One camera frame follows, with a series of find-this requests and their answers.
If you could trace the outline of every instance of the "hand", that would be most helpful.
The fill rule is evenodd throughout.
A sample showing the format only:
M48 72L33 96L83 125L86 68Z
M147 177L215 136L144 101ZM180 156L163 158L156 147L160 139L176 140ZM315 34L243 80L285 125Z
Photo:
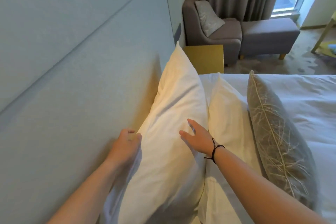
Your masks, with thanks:
M135 134L133 129L123 129L118 139L113 143L112 149L105 162L117 167L123 167L134 160L141 145L142 135Z
M191 128L194 128L195 135L192 136L189 133L180 130L181 138L186 140L194 150L211 157L214 147L210 133L194 120L188 119L188 123Z

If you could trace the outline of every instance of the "white pillow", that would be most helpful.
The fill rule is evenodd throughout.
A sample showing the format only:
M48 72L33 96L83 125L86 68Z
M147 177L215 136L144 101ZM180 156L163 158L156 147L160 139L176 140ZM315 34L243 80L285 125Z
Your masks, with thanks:
M141 151L105 202L101 223L188 223L204 188L204 155L191 151L179 131L187 118L207 128L204 89L177 43L159 82L150 113L138 132Z
M209 104L209 131L219 144L261 174L246 100L220 74ZM207 160L198 216L203 224L253 223L212 160Z
M225 22L215 14L208 1L195 1L195 5L199 16L199 22L201 23L201 28L206 37L210 36L213 32L225 24Z

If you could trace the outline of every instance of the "gray ottoman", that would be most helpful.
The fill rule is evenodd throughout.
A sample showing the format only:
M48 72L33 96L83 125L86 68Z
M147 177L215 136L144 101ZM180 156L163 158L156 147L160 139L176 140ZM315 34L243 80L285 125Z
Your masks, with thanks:
M300 34L290 18L242 22L241 30L241 59L258 54L280 54L284 59Z

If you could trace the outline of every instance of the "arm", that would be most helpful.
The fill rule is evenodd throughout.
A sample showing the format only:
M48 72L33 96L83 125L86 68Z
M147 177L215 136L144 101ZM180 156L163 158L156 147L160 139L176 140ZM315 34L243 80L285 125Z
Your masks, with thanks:
M69 197L48 224L94 224L118 171L137 155L141 137L141 134L135 135L134 130L123 129L106 160Z
M201 125L188 120L195 135L180 131L193 149L211 157L212 136ZM223 147L216 149L215 162L226 181L255 223L327 223L299 201L289 196L245 162Z

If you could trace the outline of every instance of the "gray decorative pillow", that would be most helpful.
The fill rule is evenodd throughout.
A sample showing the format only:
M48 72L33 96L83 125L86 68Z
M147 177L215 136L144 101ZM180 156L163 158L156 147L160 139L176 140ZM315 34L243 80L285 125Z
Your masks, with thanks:
M247 102L268 179L318 212L319 188L313 155L279 97L253 71L248 82Z
M211 35L225 24L225 22L215 14L208 1L195 1L195 5L199 16L199 21L201 23L201 28L206 37Z

